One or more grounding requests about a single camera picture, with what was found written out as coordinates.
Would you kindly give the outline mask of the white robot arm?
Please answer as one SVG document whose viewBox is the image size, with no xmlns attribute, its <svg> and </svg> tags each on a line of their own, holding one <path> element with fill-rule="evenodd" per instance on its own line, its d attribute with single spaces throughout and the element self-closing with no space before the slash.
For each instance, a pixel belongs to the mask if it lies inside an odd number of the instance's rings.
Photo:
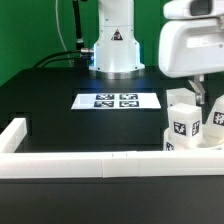
<svg viewBox="0 0 224 224">
<path fill-rule="evenodd" d="M 89 69 L 126 79 L 145 68 L 134 37 L 134 0 L 98 0 L 99 38 Z M 206 74 L 224 71 L 224 0 L 170 0 L 159 37 L 158 65 L 171 78 L 192 76 L 196 101 L 205 101 Z"/>
</svg>

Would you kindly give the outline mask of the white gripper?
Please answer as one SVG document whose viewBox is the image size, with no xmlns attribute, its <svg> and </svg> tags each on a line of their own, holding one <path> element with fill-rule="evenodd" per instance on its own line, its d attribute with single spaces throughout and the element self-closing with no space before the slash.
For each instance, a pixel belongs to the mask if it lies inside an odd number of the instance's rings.
<svg viewBox="0 0 224 224">
<path fill-rule="evenodd" d="M 204 76 L 224 71 L 224 0 L 170 0 L 159 39 L 158 63 L 167 76 L 193 76 L 198 104 L 205 103 Z"/>
</svg>

